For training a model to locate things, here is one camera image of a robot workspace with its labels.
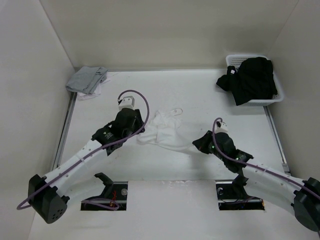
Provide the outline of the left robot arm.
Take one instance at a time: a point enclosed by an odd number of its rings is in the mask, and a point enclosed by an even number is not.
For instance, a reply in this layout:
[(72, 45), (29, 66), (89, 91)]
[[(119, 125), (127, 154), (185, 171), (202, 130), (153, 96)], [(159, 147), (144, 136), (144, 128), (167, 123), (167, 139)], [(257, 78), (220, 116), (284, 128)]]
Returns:
[(75, 198), (76, 182), (99, 161), (105, 160), (133, 136), (145, 131), (139, 109), (122, 108), (115, 120), (98, 129), (74, 156), (44, 176), (28, 182), (28, 204), (47, 223), (56, 222)]

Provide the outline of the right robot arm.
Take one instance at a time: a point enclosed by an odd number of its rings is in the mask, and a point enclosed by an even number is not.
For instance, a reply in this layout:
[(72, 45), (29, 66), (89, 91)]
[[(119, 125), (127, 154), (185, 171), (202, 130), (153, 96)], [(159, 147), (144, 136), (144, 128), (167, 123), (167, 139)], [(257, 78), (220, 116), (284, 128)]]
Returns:
[(319, 180), (296, 178), (264, 166), (249, 153), (237, 149), (225, 132), (209, 130), (192, 144), (204, 154), (215, 155), (229, 171), (237, 174), (231, 189), (236, 197), (247, 195), (270, 202), (292, 214), (307, 229), (319, 232)]

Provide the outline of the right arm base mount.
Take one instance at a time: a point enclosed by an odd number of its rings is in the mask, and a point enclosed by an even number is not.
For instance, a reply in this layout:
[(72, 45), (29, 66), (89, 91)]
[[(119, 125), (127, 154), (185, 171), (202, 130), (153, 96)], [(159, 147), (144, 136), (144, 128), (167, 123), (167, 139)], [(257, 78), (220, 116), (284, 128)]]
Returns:
[(218, 208), (220, 211), (264, 211), (265, 204), (261, 198), (250, 196), (244, 189), (247, 179), (237, 176), (233, 180), (215, 182)]

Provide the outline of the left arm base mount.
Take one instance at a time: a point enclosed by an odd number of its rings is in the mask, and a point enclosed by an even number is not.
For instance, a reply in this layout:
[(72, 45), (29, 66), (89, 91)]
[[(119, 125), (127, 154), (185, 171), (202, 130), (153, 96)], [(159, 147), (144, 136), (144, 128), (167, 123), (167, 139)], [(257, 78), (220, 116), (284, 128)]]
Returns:
[(96, 173), (95, 180), (103, 184), (100, 194), (93, 195), (81, 203), (81, 211), (126, 211), (128, 187), (127, 181), (113, 181), (104, 173)]

